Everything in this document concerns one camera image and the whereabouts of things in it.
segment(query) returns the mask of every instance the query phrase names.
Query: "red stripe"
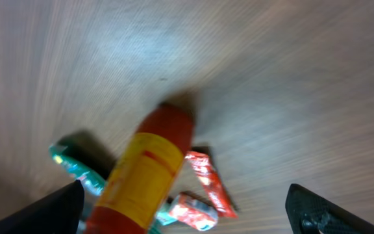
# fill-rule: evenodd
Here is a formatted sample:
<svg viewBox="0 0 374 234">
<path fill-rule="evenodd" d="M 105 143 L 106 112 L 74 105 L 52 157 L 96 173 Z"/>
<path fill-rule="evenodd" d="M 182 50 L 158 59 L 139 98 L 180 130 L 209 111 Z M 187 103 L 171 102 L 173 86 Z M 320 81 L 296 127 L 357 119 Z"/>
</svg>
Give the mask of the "red stripe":
<svg viewBox="0 0 374 234">
<path fill-rule="evenodd" d="M 161 166 L 163 166 L 164 168 L 167 169 L 168 173 L 171 174 L 171 176 L 175 176 L 175 172 L 171 169 L 171 166 L 166 162 L 164 161 L 163 159 L 161 159 L 160 157 L 157 157 L 154 153 L 151 153 L 150 151 L 144 151 L 143 153 L 146 157 L 156 161 L 157 163 L 159 163 Z"/>
</svg>

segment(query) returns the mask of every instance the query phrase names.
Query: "red and yellow bottle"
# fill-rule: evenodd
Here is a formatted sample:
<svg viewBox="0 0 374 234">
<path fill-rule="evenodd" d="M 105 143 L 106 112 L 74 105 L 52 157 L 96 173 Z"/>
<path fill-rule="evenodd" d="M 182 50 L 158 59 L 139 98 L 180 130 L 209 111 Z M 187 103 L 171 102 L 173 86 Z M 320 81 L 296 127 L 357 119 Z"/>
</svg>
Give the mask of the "red and yellow bottle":
<svg viewBox="0 0 374 234">
<path fill-rule="evenodd" d="M 146 233 L 192 136 L 192 117 L 172 105 L 163 104 L 148 115 L 108 178 L 85 233 Z"/>
</svg>

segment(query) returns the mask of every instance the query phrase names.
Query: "red wrapper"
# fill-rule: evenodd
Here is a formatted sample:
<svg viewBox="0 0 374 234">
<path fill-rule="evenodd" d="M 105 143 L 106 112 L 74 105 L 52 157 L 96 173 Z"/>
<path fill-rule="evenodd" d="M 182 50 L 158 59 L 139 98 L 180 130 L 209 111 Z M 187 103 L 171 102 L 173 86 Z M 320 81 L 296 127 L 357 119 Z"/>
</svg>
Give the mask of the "red wrapper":
<svg viewBox="0 0 374 234">
<path fill-rule="evenodd" d="M 189 151 L 187 152 L 186 159 L 192 165 L 195 174 L 218 211 L 219 217 L 237 218 L 238 215 L 234 212 L 229 197 L 221 184 L 219 175 L 212 166 L 208 155 Z"/>
<path fill-rule="evenodd" d="M 168 214 L 199 231 L 207 231 L 218 222 L 218 212 L 213 207 L 183 193 L 171 203 Z"/>
</svg>

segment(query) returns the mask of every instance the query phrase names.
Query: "yellow label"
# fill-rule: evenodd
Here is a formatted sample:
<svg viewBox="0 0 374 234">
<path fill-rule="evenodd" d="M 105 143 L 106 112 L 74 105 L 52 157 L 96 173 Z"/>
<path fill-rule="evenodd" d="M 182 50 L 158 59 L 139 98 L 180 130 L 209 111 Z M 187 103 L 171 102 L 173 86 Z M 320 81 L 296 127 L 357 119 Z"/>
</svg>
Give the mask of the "yellow label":
<svg viewBox="0 0 374 234">
<path fill-rule="evenodd" d="M 165 138 L 137 133 L 96 206 L 118 211 L 147 229 L 183 160 L 180 150 Z"/>
</svg>

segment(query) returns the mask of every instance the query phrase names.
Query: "wooden surface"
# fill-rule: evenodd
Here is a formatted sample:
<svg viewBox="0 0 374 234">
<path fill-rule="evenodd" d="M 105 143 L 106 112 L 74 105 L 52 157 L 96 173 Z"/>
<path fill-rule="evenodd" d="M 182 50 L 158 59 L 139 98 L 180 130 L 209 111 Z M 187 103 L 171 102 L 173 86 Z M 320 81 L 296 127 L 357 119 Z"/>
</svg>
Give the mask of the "wooden surface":
<svg viewBox="0 0 374 234">
<path fill-rule="evenodd" d="M 241 210 L 208 233 L 291 233 L 291 183 L 374 224 L 374 1 L 0 1 L 7 186 L 69 183 L 47 148 L 79 129 L 118 156 L 168 97 Z M 187 165 L 180 190 L 204 195 Z"/>
</svg>

